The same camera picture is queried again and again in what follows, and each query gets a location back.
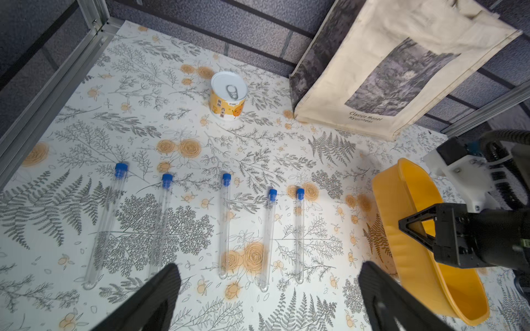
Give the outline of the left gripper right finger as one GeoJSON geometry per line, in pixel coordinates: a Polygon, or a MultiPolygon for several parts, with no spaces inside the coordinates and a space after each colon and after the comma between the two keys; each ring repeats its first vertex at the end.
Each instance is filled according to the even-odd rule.
{"type": "Polygon", "coordinates": [[[377,264],[364,262],[358,276],[373,330],[450,330],[377,264]]]}

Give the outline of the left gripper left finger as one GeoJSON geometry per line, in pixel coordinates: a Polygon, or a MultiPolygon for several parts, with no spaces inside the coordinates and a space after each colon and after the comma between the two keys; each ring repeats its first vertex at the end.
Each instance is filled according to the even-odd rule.
{"type": "Polygon", "coordinates": [[[168,330],[182,285],[178,267],[166,265],[95,330],[168,330]]]}

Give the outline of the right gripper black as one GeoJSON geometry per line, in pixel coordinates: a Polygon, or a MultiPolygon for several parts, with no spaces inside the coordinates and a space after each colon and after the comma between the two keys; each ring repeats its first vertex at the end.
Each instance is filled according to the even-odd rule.
{"type": "Polygon", "coordinates": [[[529,270],[528,208],[469,213],[465,205],[436,204],[400,219],[398,227],[447,266],[529,270]],[[430,220],[434,236],[423,226],[430,220]]]}

